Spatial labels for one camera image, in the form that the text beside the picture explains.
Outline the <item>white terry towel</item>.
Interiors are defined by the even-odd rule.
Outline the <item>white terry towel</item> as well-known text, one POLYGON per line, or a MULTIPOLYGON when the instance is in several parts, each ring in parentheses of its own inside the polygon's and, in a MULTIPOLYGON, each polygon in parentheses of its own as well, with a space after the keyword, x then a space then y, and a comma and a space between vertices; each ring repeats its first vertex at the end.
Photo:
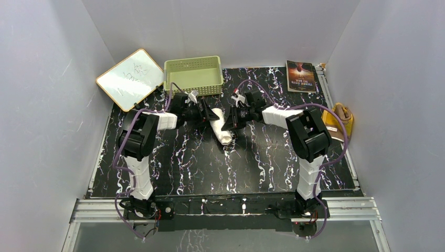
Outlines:
POLYGON ((212 128, 217 140, 223 146, 229 145, 232 142, 232 134, 230 131, 222 130, 222 127, 224 126, 224 124, 226 122, 222 109, 213 108, 212 112, 219 117, 219 119, 210 122, 211 128, 212 128))

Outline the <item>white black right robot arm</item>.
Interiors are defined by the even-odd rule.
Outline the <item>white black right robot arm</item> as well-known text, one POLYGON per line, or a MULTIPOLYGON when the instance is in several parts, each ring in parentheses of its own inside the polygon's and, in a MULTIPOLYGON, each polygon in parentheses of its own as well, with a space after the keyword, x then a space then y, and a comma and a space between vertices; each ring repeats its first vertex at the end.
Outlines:
POLYGON ((275 125, 287 130, 293 150, 299 158, 300 177, 296 191, 302 199, 296 202, 296 212, 310 217, 316 211, 313 199, 321 199, 320 167, 332 144, 332 138, 319 112, 283 108, 268 103, 260 91, 241 94, 235 89, 231 95, 235 105, 221 127, 223 131, 244 128, 249 121, 275 125))

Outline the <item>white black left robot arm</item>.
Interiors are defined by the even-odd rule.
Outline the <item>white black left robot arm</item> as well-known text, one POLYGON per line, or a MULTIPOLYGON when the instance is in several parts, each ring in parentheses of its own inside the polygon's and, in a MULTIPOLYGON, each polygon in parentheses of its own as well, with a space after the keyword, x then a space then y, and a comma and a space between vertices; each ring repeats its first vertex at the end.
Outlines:
POLYGON ((168 98, 167 108, 162 111, 148 109, 131 110, 122 123, 117 139, 120 153, 130 174, 130 198, 139 200, 136 211, 143 218, 156 214, 157 205, 149 198, 154 192, 149 172, 149 156, 154 150, 157 133, 179 129, 185 122, 207 126, 217 122, 220 116, 214 112, 196 92, 177 92, 168 98))

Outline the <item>wood framed whiteboard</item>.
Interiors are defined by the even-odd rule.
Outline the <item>wood framed whiteboard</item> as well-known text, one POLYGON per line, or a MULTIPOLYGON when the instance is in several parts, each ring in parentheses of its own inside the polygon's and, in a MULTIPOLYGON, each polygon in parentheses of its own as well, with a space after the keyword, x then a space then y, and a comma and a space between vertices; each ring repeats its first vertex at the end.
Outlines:
POLYGON ((96 79, 96 84, 124 112, 132 110, 163 82, 163 70, 142 48, 96 79))

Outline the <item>orange brown towel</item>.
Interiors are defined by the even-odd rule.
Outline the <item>orange brown towel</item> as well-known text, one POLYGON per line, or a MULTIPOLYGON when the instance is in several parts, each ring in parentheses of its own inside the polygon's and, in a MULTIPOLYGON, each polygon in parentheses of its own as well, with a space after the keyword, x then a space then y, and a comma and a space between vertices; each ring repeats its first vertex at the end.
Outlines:
MULTIPOLYGON (((339 117, 346 130, 346 136, 348 141, 351 140, 352 127, 353 127, 353 114, 350 109, 344 106, 342 103, 336 103, 332 111, 339 117)), ((322 114, 322 120, 330 133, 331 137, 335 140, 344 142, 343 130, 340 123, 336 120, 328 111, 324 110, 322 114)))

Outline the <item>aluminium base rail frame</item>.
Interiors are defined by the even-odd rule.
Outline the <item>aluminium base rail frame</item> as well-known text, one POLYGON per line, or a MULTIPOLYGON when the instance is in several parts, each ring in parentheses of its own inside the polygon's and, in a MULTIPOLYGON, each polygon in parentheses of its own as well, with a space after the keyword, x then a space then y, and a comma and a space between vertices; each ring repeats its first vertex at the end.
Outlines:
POLYGON ((173 222, 181 216, 187 219, 205 217, 236 217, 242 221, 270 217, 284 226, 300 225, 304 239, 313 238, 328 221, 369 221, 379 251, 389 251, 382 219, 373 197, 327 197, 321 206, 299 214, 295 200, 287 195, 198 195, 160 197, 149 204, 149 215, 135 214, 113 199, 77 200, 63 251, 73 251, 82 223, 161 223, 164 231, 176 230, 173 222))

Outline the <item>dark paperback book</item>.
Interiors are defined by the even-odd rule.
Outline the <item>dark paperback book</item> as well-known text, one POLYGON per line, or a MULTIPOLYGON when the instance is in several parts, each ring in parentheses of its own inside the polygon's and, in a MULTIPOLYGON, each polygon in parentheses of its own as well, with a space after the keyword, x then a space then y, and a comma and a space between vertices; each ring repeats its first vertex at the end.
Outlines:
POLYGON ((289 92, 316 92, 315 75, 311 63, 287 60, 286 68, 289 92))

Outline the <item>green perforated plastic basket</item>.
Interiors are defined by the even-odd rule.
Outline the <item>green perforated plastic basket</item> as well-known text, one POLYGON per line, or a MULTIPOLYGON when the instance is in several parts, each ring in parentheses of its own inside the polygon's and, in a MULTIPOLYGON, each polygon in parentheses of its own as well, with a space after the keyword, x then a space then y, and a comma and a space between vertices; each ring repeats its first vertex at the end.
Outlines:
POLYGON ((199 96, 222 93, 224 78, 219 56, 168 60, 164 63, 164 90, 198 91, 199 96))

